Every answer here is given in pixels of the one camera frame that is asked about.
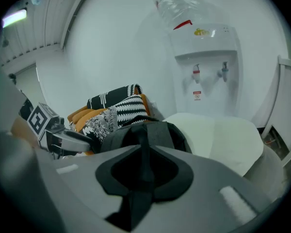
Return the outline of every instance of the gray surface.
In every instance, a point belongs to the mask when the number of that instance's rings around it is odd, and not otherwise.
[[[82,215],[83,222],[85,214],[86,218],[89,218],[90,214],[105,217],[118,211],[121,197],[104,193],[96,181],[95,170],[102,162],[131,147],[53,162],[47,158],[41,159],[43,162],[41,170],[46,186],[68,228],[73,226],[74,230],[77,229],[68,219],[76,215],[78,217]],[[225,186],[234,187],[256,212],[263,211],[270,204],[266,195],[223,164],[178,150],[164,147],[160,149],[187,162],[193,169],[194,181],[188,191],[177,200],[153,204],[134,232],[196,232],[198,229],[201,232],[211,233],[234,230],[240,224],[219,193],[219,190]],[[54,168],[63,168],[72,164],[78,165],[79,168],[60,176],[55,172]],[[88,227],[93,227],[91,231],[96,230],[96,226],[89,224],[82,226],[82,231],[88,230]]]
[[[282,194],[284,171],[276,153],[264,145],[262,156],[244,176],[274,201]]]

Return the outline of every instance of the black and white blanket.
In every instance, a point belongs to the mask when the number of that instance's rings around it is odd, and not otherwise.
[[[132,95],[125,98],[108,110],[86,121],[80,131],[81,134],[92,138],[96,150],[100,149],[103,139],[122,125],[138,115],[147,115],[146,108],[140,95]]]
[[[130,97],[131,95],[135,94],[135,90],[138,94],[142,94],[141,87],[135,83],[130,84],[113,91],[109,91],[106,93],[102,93],[96,97],[93,97],[87,101],[87,108],[88,109],[104,109],[109,108],[112,105],[115,105],[124,99]]]

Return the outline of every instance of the white wall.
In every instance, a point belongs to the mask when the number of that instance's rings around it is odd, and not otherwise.
[[[38,105],[38,102],[46,103],[35,66],[25,69],[16,75],[16,87],[22,90],[34,108]]]
[[[239,35],[244,68],[240,117],[262,127],[274,102],[263,105],[276,92],[271,84],[277,56],[288,56],[275,10],[268,0],[207,1],[225,10]],[[87,0],[66,50],[72,69],[84,75],[88,97],[139,83],[163,116],[176,112],[170,73],[176,62],[152,0]]]
[[[47,105],[65,118],[65,126],[68,127],[67,116],[87,103],[87,100],[82,100],[84,93],[80,89],[80,80],[73,76],[61,50],[39,56],[36,67]]]

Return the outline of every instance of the person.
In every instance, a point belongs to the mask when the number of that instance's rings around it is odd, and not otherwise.
[[[16,85],[16,75],[13,73],[9,74],[10,80]],[[19,115],[27,121],[28,117],[30,116],[31,112],[33,111],[33,105],[30,100],[26,97],[26,101],[24,102],[23,106],[19,111]]]

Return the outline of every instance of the warning label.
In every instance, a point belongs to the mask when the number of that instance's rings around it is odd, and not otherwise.
[[[193,95],[194,95],[194,100],[195,101],[200,101],[200,97],[202,95],[202,92],[201,91],[194,91]]]

